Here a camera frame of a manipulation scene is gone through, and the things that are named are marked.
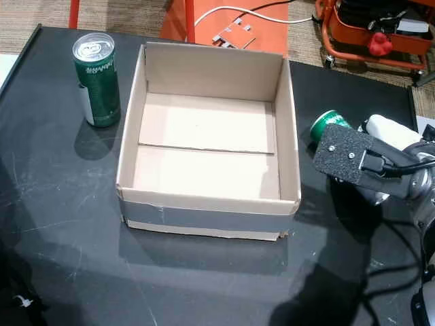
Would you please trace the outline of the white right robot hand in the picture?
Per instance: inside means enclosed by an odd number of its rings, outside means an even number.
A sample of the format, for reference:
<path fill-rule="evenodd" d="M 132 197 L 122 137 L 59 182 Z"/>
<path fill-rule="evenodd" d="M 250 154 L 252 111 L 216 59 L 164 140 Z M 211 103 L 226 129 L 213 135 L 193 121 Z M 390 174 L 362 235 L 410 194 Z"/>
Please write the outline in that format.
<path fill-rule="evenodd" d="M 421 135 L 414 130 L 379 114 L 371 115 L 362 122 L 358 127 L 358 131 L 378 138 L 400 151 L 420 142 L 422 139 Z"/>

